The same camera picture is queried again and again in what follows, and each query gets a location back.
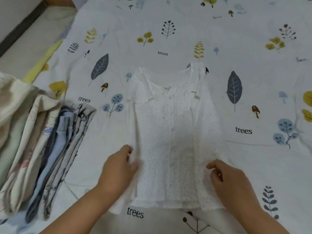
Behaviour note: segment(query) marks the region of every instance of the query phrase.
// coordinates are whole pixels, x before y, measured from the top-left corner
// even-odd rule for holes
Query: hand
[[[113,202],[128,188],[138,170],[138,162],[131,165],[128,162],[131,152],[132,148],[124,145],[119,151],[109,156],[95,187],[102,194],[109,195]]]
[[[237,219],[255,212],[262,212],[252,185],[242,170],[221,160],[214,160],[206,166],[213,169],[210,174],[216,194],[224,207]]]

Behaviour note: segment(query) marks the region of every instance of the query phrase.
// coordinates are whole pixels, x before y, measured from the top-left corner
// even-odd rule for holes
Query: bed
[[[88,0],[34,85],[98,111],[49,221],[24,232],[40,232],[94,187],[107,157],[127,143],[112,97],[126,98],[136,68],[175,72],[202,61],[230,161],[268,215],[290,233],[310,233],[311,8],[309,0]],[[109,139],[118,143],[102,145]],[[189,211],[129,206],[92,232],[244,233],[225,210]]]

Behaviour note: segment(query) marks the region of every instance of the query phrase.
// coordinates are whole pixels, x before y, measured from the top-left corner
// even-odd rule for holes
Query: yellow fabric
[[[36,65],[27,73],[27,75],[23,78],[23,81],[27,83],[33,83],[37,76],[40,74],[42,68],[48,62],[48,60],[52,57],[53,53],[58,49],[63,40],[59,40],[53,45],[51,45],[48,51],[45,53],[45,56],[39,60]]]

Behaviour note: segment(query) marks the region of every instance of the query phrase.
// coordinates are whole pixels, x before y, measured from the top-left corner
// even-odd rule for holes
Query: white blouse
[[[203,63],[174,74],[140,67],[128,109],[131,159],[142,161],[131,205],[221,208],[205,166],[227,156]]]

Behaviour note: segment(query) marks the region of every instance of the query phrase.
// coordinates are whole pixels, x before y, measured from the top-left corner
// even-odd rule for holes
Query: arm
[[[131,151],[129,145],[124,145],[112,154],[103,166],[98,184],[40,234],[88,234],[127,189],[137,172],[138,163],[128,163]]]
[[[239,221],[248,234],[289,234],[260,206],[252,185],[242,170],[220,160],[207,165],[210,178],[224,207]]]

